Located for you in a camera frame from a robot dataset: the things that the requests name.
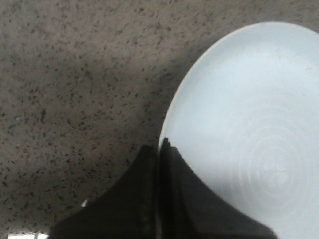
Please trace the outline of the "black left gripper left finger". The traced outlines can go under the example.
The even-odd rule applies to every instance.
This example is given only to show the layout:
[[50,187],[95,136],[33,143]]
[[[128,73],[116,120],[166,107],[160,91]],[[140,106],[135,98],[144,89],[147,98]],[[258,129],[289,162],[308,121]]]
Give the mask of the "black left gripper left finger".
[[51,239],[153,239],[157,153],[143,145],[126,173],[99,199],[57,223]]

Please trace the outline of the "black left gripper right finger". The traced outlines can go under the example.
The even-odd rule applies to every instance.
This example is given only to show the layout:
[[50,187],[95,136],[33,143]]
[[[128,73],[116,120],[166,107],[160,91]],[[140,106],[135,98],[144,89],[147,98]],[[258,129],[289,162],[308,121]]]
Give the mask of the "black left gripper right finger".
[[159,213],[164,239],[276,238],[209,189],[168,139],[159,153]]

